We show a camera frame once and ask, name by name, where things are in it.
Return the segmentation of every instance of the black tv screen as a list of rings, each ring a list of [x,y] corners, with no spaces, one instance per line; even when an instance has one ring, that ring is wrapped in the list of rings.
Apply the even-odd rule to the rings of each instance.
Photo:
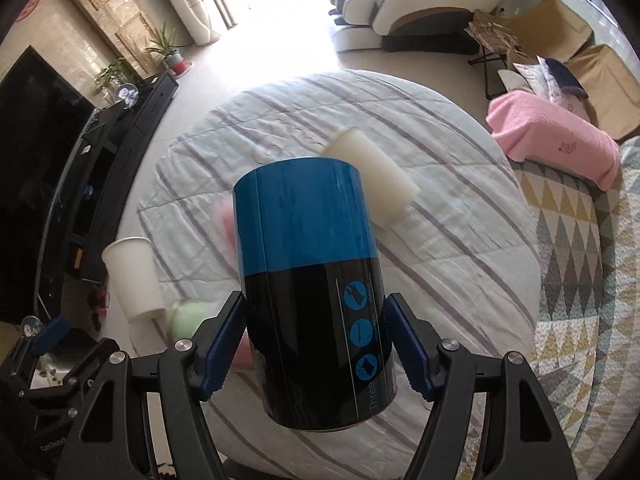
[[[33,313],[49,204],[93,111],[31,47],[0,82],[0,320]]]

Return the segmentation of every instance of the tv stand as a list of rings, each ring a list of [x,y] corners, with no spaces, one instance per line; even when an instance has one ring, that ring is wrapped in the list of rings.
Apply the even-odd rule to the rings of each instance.
[[[169,72],[145,79],[131,109],[124,103],[105,108],[85,128],[41,241],[34,314],[44,323],[60,314],[65,273],[87,282],[106,279],[102,250],[116,239],[140,163],[177,87]]]

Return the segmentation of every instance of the blue circular icon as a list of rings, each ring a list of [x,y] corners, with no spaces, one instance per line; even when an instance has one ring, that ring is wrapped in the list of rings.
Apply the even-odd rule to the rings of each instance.
[[[356,375],[362,381],[370,381],[378,371],[378,361],[373,354],[364,354],[356,363]]]
[[[349,337],[351,338],[351,342],[360,348],[368,345],[373,337],[373,326],[371,322],[368,319],[357,320],[351,325]]]
[[[367,288],[360,282],[351,282],[344,288],[342,298],[351,310],[360,310],[367,304]]]

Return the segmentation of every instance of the round table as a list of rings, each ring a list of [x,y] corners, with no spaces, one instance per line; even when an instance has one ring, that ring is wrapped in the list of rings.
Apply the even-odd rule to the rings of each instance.
[[[139,218],[154,245],[166,304],[210,302],[239,288],[236,256],[216,207],[260,164],[313,156],[357,126],[421,188],[406,215],[374,228],[385,293],[401,292],[418,317],[472,352],[528,355],[540,297],[534,219],[491,135],[423,86],[343,71],[242,92],[172,144],[158,162]],[[131,328],[140,353],[164,348],[155,323]],[[281,428],[262,410],[252,372],[232,372],[203,404],[219,451],[236,462],[306,479],[401,477],[430,406],[396,362],[398,395],[381,415],[336,433]],[[473,469],[481,406],[463,457]]]

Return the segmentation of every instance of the pink blanket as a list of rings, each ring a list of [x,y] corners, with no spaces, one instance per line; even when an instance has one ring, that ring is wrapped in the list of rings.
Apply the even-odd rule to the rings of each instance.
[[[605,132],[542,97],[509,92],[489,104],[486,122],[505,155],[585,176],[603,191],[620,168],[618,145]]]

